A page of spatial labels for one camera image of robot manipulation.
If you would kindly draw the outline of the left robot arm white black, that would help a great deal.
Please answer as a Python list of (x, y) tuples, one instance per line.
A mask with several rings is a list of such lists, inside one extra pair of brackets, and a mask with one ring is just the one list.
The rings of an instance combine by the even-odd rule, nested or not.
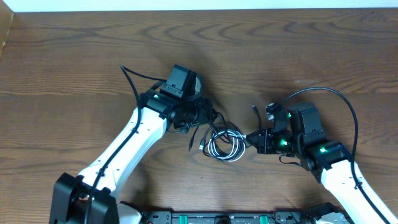
[(171, 124), (199, 126), (215, 120), (202, 96), (180, 99), (148, 90), (116, 139), (76, 177), (64, 173), (53, 188), (50, 223), (139, 223), (141, 213), (119, 202), (127, 179)]

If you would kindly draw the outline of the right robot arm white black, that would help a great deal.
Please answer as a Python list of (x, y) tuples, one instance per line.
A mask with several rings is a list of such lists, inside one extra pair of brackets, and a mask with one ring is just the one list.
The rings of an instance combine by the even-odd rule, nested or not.
[(397, 217), (363, 177), (353, 154), (339, 141), (328, 139), (319, 112), (310, 102), (288, 109), (269, 105), (271, 128), (246, 136), (259, 154), (299, 158), (298, 166), (311, 172), (345, 209), (353, 223), (397, 223)]

